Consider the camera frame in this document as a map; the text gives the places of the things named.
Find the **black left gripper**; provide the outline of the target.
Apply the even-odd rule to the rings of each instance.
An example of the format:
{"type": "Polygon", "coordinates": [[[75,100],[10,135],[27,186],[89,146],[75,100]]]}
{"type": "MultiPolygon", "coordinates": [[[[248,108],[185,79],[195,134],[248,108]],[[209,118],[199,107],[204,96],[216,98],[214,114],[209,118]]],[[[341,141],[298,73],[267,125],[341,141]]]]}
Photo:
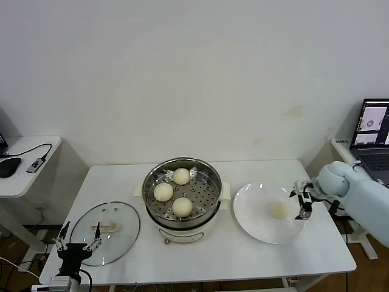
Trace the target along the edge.
{"type": "Polygon", "coordinates": [[[57,247],[57,255],[62,260],[59,268],[59,276],[78,276],[81,264],[84,260],[90,258],[91,252],[94,252],[102,243],[100,222],[95,227],[94,239],[87,243],[67,243],[65,244],[66,234],[70,226],[68,221],[61,229],[57,237],[54,238],[57,247]]]}

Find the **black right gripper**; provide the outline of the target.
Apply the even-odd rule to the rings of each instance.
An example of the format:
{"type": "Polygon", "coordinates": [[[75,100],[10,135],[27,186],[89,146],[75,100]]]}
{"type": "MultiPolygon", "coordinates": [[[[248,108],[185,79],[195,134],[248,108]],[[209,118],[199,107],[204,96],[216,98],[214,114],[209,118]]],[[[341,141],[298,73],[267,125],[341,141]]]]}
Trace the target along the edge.
{"type": "Polygon", "coordinates": [[[309,193],[303,191],[304,186],[304,181],[296,181],[290,193],[290,195],[298,195],[300,203],[300,212],[295,217],[295,220],[308,220],[312,213],[312,200],[309,193]]]}

